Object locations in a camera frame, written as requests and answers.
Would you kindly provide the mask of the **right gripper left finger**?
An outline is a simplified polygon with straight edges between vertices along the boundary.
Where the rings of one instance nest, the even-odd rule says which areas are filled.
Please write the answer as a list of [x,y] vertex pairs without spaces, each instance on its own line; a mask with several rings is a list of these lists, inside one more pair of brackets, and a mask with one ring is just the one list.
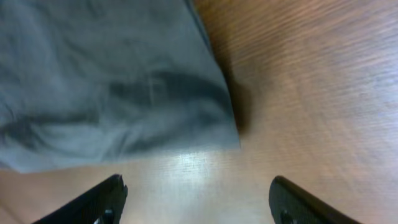
[[128,187],[114,174],[34,224],[119,224]]

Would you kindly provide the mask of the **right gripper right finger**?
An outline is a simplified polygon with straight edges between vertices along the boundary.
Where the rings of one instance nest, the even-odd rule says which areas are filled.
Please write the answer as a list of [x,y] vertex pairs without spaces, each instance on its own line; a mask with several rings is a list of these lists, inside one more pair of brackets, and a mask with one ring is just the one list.
[[269,206],[275,224],[360,224],[281,175],[271,182]]

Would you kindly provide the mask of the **grey shorts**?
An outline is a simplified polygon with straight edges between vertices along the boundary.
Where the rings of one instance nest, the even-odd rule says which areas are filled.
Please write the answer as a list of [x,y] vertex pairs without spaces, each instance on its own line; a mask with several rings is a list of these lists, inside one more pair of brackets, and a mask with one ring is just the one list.
[[191,1],[1,2],[1,167],[236,149],[224,78]]

